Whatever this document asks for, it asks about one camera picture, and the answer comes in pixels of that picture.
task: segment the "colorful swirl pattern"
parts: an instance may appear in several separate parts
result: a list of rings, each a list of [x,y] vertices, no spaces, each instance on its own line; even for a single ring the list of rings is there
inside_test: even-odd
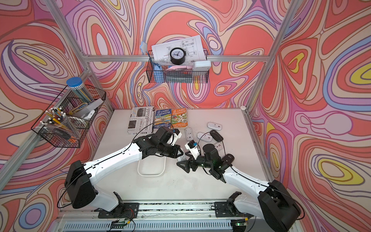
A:
[[[371,2],[305,0],[254,104],[304,231],[371,231]]]
[[[87,55],[141,55],[142,41],[150,48],[195,35],[201,36],[210,55],[267,55],[286,6],[286,1],[272,0],[85,0],[63,3],[61,11]],[[247,102],[262,66],[257,62],[213,62],[207,84],[154,85],[145,80],[146,65],[91,63],[114,108],[240,107]]]
[[[82,67],[44,1],[2,1],[0,22],[1,168]],[[48,230],[58,215],[56,203],[69,165],[92,158],[108,118],[103,105],[79,149],[39,142],[0,192],[0,232]]]

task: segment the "book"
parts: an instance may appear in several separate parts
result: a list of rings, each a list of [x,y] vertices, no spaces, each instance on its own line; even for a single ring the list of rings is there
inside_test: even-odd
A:
[[[146,126],[153,123],[154,107],[133,107],[128,125],[129,134],[137,134]],[[152,126],[148,126],[140,134],[151,134],[153,132]]]
[[[162,126],[170,128],[170,123],[171,123],[171,109],[156,110],[155,124],[153,125],[154,130],[159,129]]]
[[[186,108],[173,110],[171,112],[171,124],[174,128],[188,126]]]

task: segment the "technical drawing paper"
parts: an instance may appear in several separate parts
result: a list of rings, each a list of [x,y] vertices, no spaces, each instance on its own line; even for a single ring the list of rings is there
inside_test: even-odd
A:
[[[153,58],[160,65],[175,65],[170,61],[170,51],[181,48],[185,52],[185,61],[182,65],[192,65],[195,61],[205,61],[201,36],[196,35],[185,39],[174,40],[166,43],[152,45]]]

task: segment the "alarm clock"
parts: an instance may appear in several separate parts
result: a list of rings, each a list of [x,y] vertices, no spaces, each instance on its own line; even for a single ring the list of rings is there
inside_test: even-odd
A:
[[[173,48],[170,51],[170,61],[175,65],[181,65],[186,60],[186,52],[181,48]]]

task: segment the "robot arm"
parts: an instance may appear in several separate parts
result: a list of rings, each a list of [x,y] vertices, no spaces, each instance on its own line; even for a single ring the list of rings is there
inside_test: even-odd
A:
[[[269,183],[239,171],[232,166],[233,155],[227,154],[220,158],[213,144],[206,144],[203,152],[204,156],[190,157],[178,162],[177,166],[187,173],[190,169],[196,171],[197,167],[210,168],[209,172],[213,177],[249,194],[250,196],[246,196],[236,192],[229,198],[228,209],[232,215],[241,212],[258,216],[276,232],[290,229],[301,210],[282,183],[277,180]]]
[[[97,186],[97,183],[112,172],[132,162],[151,155],[177,158],[183,155],[179,145],[175,145],[181,137],[178,129],[174,131],[160,127],[155,134],[141,136],[126,147],[103,158],[81,164],[78,160],[71,164],[65,187],[73,208],[95,206],[107,212],[120,213],[122,200],[113,192],[107,192]]]

